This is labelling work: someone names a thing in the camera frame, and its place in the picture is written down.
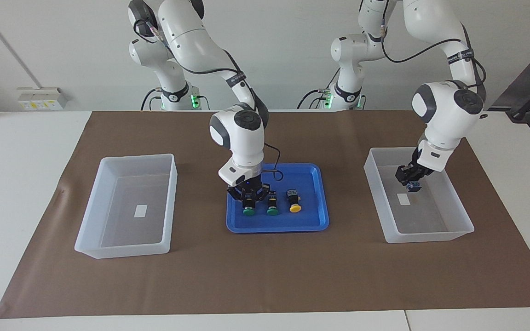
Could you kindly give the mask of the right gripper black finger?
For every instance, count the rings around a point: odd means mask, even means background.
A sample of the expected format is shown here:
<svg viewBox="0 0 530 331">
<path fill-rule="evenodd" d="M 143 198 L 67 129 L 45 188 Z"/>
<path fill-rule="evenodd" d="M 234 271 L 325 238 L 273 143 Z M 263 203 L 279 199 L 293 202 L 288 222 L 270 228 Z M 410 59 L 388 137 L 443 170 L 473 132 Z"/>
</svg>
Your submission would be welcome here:
<svg viewBox="0 0 530 331">
<path fill-rule="evenodd" d="M 229 193 L 230 197 L 232 197 L 234 200 L 240 201 L 242 204 L 242 208 L 246 208 L 246 189 L 239 187 L 239 186 L 228 186 L 227 192 Z"/>
<path fill-rule="evenodd" d="M 252 193 L 254 204 L 256 205 L 259 201 L 267 199 L 270 191 L 271 185 L 269 183 L 262 183 L 259 187 L 254 187 Z"/>
</svg>

